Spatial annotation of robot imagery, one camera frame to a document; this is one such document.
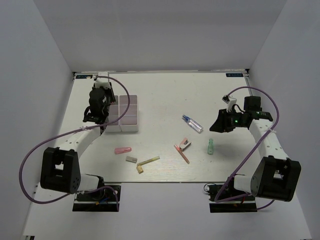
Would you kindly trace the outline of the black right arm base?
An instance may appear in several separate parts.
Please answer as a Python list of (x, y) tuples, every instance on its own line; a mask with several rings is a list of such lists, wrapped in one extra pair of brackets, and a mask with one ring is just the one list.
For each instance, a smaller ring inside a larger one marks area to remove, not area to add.
[(255, 213), (258, 211), (255, 198), (236, 190), (233, 186), (227, 187), (215, 201), (222, 186), (222, 183), (213, 182), (203, 186), (204, 193), (208, 195), (210, 213)]

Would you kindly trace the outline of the blue capped spray bottle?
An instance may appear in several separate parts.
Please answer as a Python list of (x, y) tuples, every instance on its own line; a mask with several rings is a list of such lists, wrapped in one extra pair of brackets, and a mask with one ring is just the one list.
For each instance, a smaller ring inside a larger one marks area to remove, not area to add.
[(197, 123), (195, 120), (193, 120), (192, 118), (186, 115), (182, 115), (182, 119), (197, 133), (199, 134), (202, 133), (203, 127), (199, 123)]

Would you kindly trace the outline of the grey eraser block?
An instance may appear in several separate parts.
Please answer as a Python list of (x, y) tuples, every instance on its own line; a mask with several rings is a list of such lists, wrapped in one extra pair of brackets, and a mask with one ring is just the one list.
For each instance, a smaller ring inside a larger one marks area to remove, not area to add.
[(127, 157), (125, 158), (125, 160), (126, 160), (127, 162), (136, 164), (138, 159), (135, 158), (135, 157), (127, 156)]

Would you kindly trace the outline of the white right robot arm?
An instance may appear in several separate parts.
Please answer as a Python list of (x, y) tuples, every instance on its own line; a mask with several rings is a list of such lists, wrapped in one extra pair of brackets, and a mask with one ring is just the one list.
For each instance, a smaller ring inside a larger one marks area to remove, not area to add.
[[(301, 173), (301, 164), (291, 160), (283, 150), (274, 131), (277, 121), (263, 111), (259, 96), (247, 96), (243, 111), (237, 112), (236, 98), (225, 95), (227, 108), (218, 112), (211, 132), (229, 133), (235, 128), (247, 128), (254, 137), (255, 146), (232, 172), (215, 195), (214, 201), (222, 203), (246, 196), (290, 202), (294, 196)], [(258, 151), (261, 161), (252, 176), (238, 174), (240, 168)]]

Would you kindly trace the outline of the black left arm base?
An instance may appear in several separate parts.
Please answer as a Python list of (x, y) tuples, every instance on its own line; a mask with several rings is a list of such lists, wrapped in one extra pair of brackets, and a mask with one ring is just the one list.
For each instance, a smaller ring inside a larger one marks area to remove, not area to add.
[(114, 192), (106, 188), (102, 191), (77, 194), (74, 198), (73, 212), (118, 212), (121, 198), (121, 185), (110, 185)]

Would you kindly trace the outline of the pink transparent case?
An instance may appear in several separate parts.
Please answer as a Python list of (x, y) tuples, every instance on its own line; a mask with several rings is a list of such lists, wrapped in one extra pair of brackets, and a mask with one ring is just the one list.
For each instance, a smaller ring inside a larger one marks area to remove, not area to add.
[(132, 151), (132, 148), (131, 147), (117, 147), (114, 149), (114, 153), (116, 155), (118, 154), (124, 154), (124, 153), (129, 153)]

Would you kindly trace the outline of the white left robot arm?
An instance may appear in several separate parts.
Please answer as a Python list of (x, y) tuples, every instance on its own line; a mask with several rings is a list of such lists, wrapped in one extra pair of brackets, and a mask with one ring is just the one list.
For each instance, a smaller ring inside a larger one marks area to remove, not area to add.
[(116, 101), (112, 84), (95, 83), (89, 93), (80, 131), (64, 143), (43, 153), (40, 186), (43, 189), (75, 194), (88, 192), (94, 199), (105, 196), (106, 187), (97, 175), (82, 174), (79, 159), (89, 145), (100, 137), (109, 122), (110, 105)]

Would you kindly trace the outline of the green transparent glue tube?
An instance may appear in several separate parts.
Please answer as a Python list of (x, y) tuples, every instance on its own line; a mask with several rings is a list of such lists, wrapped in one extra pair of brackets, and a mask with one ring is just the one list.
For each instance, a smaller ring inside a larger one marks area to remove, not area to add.
[(212, 138), (208, 140), (208, 145), (207, 145), (207, 154), (208, 155), (213, 155), (214, 153), (214, 141)]

